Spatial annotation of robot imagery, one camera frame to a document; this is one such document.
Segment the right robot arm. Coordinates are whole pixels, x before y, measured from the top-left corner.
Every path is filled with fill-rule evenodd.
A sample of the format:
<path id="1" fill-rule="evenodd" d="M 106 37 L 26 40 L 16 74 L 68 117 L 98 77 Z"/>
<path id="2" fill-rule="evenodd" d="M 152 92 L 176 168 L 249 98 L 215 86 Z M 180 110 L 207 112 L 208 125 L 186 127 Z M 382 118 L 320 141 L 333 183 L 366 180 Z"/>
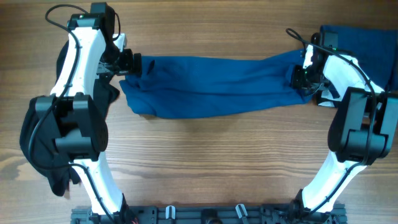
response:
<path id="1" fill-rule="evenodd" d="M 376 86 L 352 53 L 338 45 L 336 32 L 314 33 L 303 43 L 304 63 L 295 68 L 293 86 L 305 96 L 336 90 L 338 105 L 328 131 L 329 153 L 313 180 L 279 212 L 290 222 L 324 223 L 349 182 L 386 157 L 397 125 L 397 95 Z"/>

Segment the blue t-shirt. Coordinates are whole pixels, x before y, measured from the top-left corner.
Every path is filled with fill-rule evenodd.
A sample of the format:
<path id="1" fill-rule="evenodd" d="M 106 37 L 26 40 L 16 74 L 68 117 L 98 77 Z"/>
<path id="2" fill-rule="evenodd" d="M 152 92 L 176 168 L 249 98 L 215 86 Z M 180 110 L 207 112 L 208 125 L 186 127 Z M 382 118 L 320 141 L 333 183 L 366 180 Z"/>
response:
<path id="1" fill-rule="evenodd" d="M 290 85 L 301 64 L 298 50 L 262 60 L 144 56 L 142 75 L 119 83 L 135 114 L 207 118 L 308 103 Z"/>

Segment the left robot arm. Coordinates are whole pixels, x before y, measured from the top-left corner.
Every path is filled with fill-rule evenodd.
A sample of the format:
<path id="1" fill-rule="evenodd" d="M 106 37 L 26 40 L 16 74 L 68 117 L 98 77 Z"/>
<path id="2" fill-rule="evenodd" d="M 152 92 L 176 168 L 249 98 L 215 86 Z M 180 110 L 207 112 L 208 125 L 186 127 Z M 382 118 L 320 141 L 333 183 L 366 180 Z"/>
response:
<path id="1" fill-rule="evenodd" d="M 137 223 L 106 160 L 108 127 L 94 92 L 101 77 L 141 76 L 141 55 L 126 47 L 119 16 L 105 2 L 79 9 L 64 29 L 69 38 L 65 61 L 49 96 L 36 101 L 39 120 L 27 156 L 38 169 L 77 173 L 91 200 L 87 223 Z"/>

